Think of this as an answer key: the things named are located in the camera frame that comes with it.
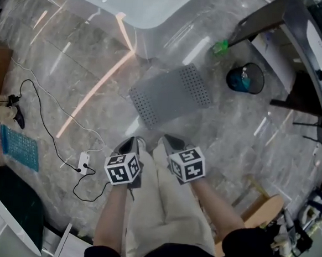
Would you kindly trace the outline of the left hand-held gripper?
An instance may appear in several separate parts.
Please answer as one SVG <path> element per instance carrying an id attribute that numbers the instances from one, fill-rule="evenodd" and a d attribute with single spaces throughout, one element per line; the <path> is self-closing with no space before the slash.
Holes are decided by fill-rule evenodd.
<path id="1" fill-rule="evenodd" d="M 130 137 L 120 143 L 106 158 L 104 169 L 112 185 L 127 185 L 130 189 L 141 187 L 144 164 L 139 160 L 141 137 Z"/>

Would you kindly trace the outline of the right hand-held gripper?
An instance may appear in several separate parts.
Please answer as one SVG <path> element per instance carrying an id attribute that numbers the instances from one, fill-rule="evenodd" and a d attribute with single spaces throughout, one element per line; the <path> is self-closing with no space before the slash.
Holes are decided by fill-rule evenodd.
<path id="1" fill-rule="evenodd" d="M 168 155 L 170 170 L 181 184 L 205 177 L 205 157 L 199 147 L 173 153 L 172 147 L 187 148 L 190 143 L 182 137 L 164 134 L 162 142 Z"/>

